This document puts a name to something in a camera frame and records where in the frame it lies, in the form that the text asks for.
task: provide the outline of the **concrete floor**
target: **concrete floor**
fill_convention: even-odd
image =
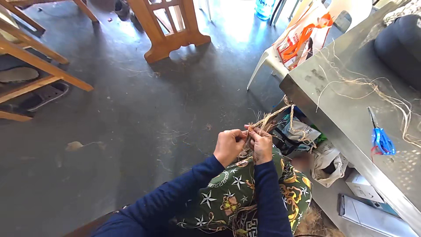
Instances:
[[[289,12],[270,27],[254,16],[253,1],[211,3],[212,22],[196,14],[212,43],[151,65],[147,35],[118,19],[113,0],[89,1],[101,22],[94,26],[72,1],[25,10],[47,29],[40,40],[69,59],[68,72],[95,89],[74,87],[29,122],[2,121],[2,236],[62,236],[133,203],[212,154],[220,131],[279,102],[269,68],[245,89]],[[65,151],[74,141],[87,145]]]

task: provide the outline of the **blue water jug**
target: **blue water jug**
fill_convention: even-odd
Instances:
[[[256,0],[255,14],[262,20],[267,20],[272,15],[275,0]]]

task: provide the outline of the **lap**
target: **lap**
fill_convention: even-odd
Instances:
[[[281,196],[294,232],[310,204],[311,183],[303,173],[284,160],[277,148],[273,148],[272,157],[279,177]],[[258,220],[253,173],[251,157],[228,166],[185,204],[186,210],[176,216],[177,225],[208,233],[231,229],[255,236]]]

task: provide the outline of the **stainless steel table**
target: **stainless steel table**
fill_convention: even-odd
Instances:
[[[387,79],[376,79],[379,89],[392,97],[406,99],[412,109],[420,113],[419,92],[401,82],[373,51],[372,40],[383,29],[383,16],[396,8],[389,3],[372,14],[292,70],[280,88],[421,236],[421,191],[418,189],[421,148],[402,139],[402,113],[375,92],[369,94],[373,90],[369,85],[330,83],[343,81],[341,78],[371,81],[385,77]],[[386,130],[398,150],[395,156],[375,155],[374,163],[370,158],[373,125],[368,106],[374,109],[380,127]],[[413,115],[408,131],[421,139],[417,127],[420,122],[420,116]]]

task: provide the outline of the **red string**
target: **red string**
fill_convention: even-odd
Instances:
[[[381,154],[383,154],[383,153],[381,153],[381,152],[379,152],[379,151],[375,152],[377,148],[378,148],[378,146],[374,146],[374,147],[371,149],[371,151],[370,151],[371,162],[373,162],[373,163],[374,163],[374,160],[373,160],[373,156],[374,156],[374,155],[381,155]]]

